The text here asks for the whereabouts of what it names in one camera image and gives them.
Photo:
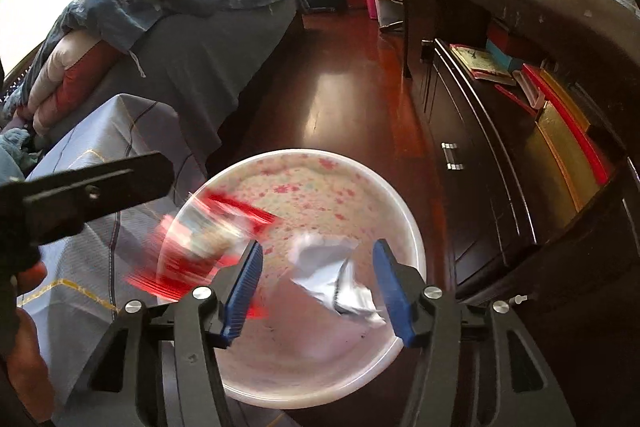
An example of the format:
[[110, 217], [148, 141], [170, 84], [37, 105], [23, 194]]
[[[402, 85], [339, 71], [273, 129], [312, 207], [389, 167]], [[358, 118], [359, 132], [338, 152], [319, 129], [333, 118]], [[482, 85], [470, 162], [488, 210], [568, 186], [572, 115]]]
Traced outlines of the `person's left hand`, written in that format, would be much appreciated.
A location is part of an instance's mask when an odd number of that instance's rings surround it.
[[1, 310], [1, 332], [9, 333], [12, 345], [1, 355], [1, 425], [42, 426], [54, 410], [54, 390], [47, 363], [40, 353], [32, 317], [16, 305], [16, 298], [39, 286], [47, 275], [42, 261], [10, 277]]

